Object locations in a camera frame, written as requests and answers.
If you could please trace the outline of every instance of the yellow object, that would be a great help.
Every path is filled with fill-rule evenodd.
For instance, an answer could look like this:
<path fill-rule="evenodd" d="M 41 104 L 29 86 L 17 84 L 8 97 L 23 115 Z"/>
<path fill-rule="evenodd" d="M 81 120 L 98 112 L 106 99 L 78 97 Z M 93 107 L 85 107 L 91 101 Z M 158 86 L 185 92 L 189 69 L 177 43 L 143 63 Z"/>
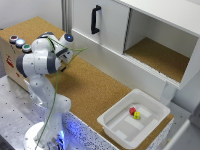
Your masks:
<path fill-rule="evenodd" d="M 134 119 L 139 119 L 140 118 L 140 112 L 135 112 L 134 113 Z"/>

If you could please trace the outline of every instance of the red object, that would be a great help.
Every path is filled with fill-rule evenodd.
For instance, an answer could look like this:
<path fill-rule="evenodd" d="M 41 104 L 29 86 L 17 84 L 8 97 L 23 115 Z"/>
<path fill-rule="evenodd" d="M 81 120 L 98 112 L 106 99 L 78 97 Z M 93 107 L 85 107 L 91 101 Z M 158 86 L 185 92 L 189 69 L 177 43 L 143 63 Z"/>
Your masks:
<path fill-rule="evenodd" d="M 20 77 L 20 75 L 18 73 L 16 73 L 18 77 Z"/>
<path fill-rule="evenodd" d="M 7 62 L 12 68 L 14 68 L 14 65 L 13 65 L 12 62 L 11 62 L 10 56 L 8 56 L 6 62 Z"/>
<path fill-rule="evenodd" d="M 136 109 L 134 107 L 129 109 L 129 112 L 131 115 L 134 115 L 134 113 L 136 112 Z"/>

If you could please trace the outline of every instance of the brown desk surface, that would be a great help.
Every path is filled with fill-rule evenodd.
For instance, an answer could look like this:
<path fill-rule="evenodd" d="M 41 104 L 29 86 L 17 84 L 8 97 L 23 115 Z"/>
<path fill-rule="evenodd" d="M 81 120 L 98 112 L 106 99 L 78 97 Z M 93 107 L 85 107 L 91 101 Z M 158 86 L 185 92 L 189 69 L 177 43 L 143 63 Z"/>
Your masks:
<path fill-rule="evenodd" d="M 31 44 L 40 34 L 47 31 L 53 32 L 57 38 L 64 34 L 61 29 L 36 17 L 0 31 L 0 36 L 9 42 L 11 35 L 18 35 L 27 44 Z M 56 76 L 47 75 L 47 77 L 55 85 Z M 70 111 L 119 149 L 123 148 L 104 133 L 97 118 L 130 91 L 131 89 L 79 57 L 74 59 L 63 73 L 59 72 L 58 93 L 71 99 Z M 167 116 L 137 150 L 146 149 L 172 119 L 173 115 Z"/>

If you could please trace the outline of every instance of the white plastic bin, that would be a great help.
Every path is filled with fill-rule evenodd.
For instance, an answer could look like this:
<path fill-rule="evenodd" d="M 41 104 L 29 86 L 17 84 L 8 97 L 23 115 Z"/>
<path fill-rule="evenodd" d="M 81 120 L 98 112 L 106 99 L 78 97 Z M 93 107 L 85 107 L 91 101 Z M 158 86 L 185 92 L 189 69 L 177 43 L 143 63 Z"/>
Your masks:
<path fill-rule="evenodd" d="M 130 115 L 131 107 L 140 112 L 139 120 Z M 104 127 L 105 133 L 122 147 L 135 149 L 169 113 L 169 108 L 134 89 L 97 120 Z"/>

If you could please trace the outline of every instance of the black handle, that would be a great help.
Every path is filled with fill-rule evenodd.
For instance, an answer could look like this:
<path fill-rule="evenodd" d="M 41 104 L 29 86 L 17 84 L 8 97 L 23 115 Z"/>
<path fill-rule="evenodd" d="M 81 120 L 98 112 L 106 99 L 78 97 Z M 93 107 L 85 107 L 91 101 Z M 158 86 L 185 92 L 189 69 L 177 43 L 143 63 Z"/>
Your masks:
<path fill-rule="evenodd" d="M 92 24 L 91 24 L 92 34 L 96 34 L 100 31 L 98 28 L 96 28 L 96 12 L 98 10 L 101 10 L 101 7 L 98 5 L 96 5 L 96 8 L 92 10 Z"/>

